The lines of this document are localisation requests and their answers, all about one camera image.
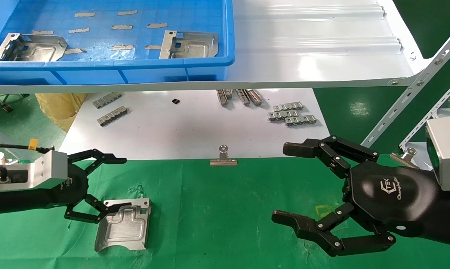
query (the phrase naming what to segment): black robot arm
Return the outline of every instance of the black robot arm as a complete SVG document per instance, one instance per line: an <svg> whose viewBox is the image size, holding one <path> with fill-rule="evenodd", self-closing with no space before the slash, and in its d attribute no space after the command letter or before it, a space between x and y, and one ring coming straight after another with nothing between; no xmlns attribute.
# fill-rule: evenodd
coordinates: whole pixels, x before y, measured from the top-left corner
<svg viewBox="0 0 450 269"><path fill-rule="evenodd" d="M330 256L387 250L396 242L391 232L450 244L450 191L442 191L432 171L385 167L379 153L330 136L304 143L285 143L288 156L321 160L345 179L342 206L321 220L276 210L275 223L290 226L298 238L317 243ZM355 167L343 159L358 162ZM373 235L339 239L331 231L352 218Z"/></svg>
<svg viewBox="0 0 450 269"><path fill-rule="evenodd" d="M283 153L295 157L317 157L340 179L348 177L351 169L343 157L360 163L376 162L379 157L377 152L336 136L322 140L307 139L304 143L285 143ZM354 210L355 206L346 202L319 221L279 210L273 212L271 219L292 227L298 238L315 242L332 257L384 251L396 242L394 236L380 226L372 227L373 235L343 239L334 236L331 231L346 221Z"/></svg>
<svg viewBox="0 0 450 269"><path fill-rule="evenodd" d="M74 164L74 162L86 160L90 157L96 160L86 167L85 170ZM121 206L130 205L130 203L112 206L104 205L91 194L87 194L89 188L89 180L87 177L103 163L123 164L126 162L127 159L125 158L117 158L113 154L104 154L96 149L68 155L67 163L59 164L60 166L67 166L67 179L64 182L50 189L37 188L0 191L0 213L65 206L66 212L64 213L64 217L66 219L99 223L107 214L116 213ZM74 211L74 207L82 200L95 208L98 211L98 215Z"/></svg>

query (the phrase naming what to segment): adhesive tape piece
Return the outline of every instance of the adhesive tape piece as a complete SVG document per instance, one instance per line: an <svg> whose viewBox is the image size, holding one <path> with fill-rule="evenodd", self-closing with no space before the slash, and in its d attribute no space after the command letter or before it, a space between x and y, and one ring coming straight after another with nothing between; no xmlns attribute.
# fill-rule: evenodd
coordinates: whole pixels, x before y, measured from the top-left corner
<svg viewBox="0 0 450 269"><path fill-rule="evenodd" d="M29 147L27 149L28 150L36 150L38 143L39 143L39 141L37 139L32 138L31 141L29 141Z"/></svg>

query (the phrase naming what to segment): logo on robot hand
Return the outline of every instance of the logo on robot hand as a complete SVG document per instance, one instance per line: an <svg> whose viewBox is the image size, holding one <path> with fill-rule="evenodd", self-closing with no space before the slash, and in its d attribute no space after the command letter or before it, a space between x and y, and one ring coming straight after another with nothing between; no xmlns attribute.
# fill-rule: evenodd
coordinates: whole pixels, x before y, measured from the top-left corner
<svg viewBox="0 0 450 269"><path fill-rule="evenodd" d="M385 191L387 194L392 194L396 191L396 184L391 182L389 179L383 179L380 182L381 189Z"/></svg>

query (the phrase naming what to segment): blue plastic bin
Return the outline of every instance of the blue plastic bin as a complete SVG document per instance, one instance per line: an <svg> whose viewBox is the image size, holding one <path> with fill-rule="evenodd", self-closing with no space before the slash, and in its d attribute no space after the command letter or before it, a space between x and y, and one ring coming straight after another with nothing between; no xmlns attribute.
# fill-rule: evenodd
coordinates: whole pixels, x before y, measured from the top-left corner
<svg viewBox="0 0 450 269"><path fill-rule="evenodd" d="M131 15L117 12L137 10ZM94 17L75 17L95 12ZM165 28L147 28L166 22ZM112 25L133 25L113 30ZM90 27L84 33L71 29ZM213 58L158 59L165 30L219 34ZM68 48L86 53L67 54L56 62L0 62L0 84L85 85L225 80L235 61L232 0L0 0L0 45L8 33L54 31ZM133 44L132 50L112 46Z"/></svg>

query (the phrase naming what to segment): metal rack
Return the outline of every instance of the metal rack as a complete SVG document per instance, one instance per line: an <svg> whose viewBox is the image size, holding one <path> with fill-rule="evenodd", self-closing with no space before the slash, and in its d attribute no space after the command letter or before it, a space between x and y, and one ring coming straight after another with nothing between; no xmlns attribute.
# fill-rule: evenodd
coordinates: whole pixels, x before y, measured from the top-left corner
<svg viewBox="0 0 450 269"><path fill-rule="evenodd" d="M424 59L392 0L234 0L234 11L236 61L226 81L0 85L0 93L409 86L450 58L449 41Z"/></svg>

